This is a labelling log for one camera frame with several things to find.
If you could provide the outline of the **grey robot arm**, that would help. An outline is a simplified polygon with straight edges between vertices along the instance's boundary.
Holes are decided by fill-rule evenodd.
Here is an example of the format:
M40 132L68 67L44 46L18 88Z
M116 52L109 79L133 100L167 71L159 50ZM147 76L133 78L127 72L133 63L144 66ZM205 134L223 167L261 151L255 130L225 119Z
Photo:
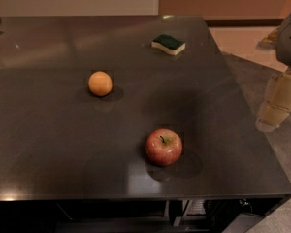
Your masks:
M291 115L291 13L277 30L275 56L288 69L268 81L255 123L262 132L274 131Z

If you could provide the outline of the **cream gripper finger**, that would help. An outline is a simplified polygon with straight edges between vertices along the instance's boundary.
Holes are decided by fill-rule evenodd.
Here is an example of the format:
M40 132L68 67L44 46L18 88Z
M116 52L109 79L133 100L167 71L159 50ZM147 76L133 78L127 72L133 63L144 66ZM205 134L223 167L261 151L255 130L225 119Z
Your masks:
M278 33L279 28L277 27L259 42L259 46L264 49L274 49L276 46Z
M290 115L291 69L288 69L270 77L255 125L262 132L272 132Z

